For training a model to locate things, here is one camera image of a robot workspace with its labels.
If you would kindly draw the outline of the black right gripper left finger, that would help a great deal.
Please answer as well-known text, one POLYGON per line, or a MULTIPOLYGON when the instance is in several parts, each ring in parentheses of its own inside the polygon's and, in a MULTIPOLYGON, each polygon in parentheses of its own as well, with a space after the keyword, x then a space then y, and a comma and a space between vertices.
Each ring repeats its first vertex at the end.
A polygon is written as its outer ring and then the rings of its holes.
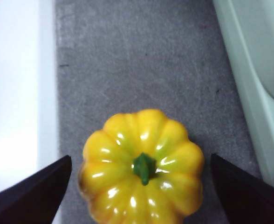
POLYGON ((66 155, 0 192, 0 224, 50 224, 65 196, 72 161, 66 155))

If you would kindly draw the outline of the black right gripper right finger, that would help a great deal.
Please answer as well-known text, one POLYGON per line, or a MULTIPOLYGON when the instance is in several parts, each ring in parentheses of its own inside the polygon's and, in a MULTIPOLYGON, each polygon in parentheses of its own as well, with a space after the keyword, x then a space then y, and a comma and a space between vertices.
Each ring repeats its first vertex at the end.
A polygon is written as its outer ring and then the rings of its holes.
POLYGON ((231 224, 274 224, 274 187, 211 155, 216 193, 231 224))

